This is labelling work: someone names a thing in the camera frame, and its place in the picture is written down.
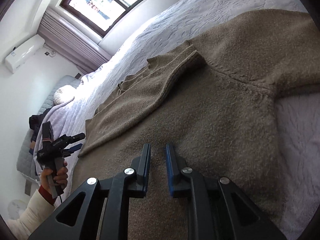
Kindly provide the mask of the white sleeved left forearm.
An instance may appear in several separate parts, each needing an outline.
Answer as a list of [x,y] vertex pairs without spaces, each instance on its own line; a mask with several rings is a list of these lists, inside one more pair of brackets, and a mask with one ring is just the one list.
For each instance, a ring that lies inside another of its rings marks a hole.
[[5,223],[17,239],[28,237],[43,223],[55,210],[56,198],[42,185],[31,197],[27,208],[16,220],[9,219]]

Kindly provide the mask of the person's left hand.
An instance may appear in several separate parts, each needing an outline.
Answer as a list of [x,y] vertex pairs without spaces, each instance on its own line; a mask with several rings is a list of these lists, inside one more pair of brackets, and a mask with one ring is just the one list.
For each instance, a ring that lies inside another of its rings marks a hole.
[[[61,187],[63,189],[65,189],[68,184],[67,172],[68,172],[67,162],[64,161],[63,167],[57,171],[56,176],[53,178],[53,180],[56,181],[59,185],[61,185]],[[47,168],[47,167],[44,168],[41,173],[41,186],[49,193],[52,193],[52,192],[51,192],[47,177],[50,176],[52,173],[53,173],[53,170],[51,170],[50,168]]]

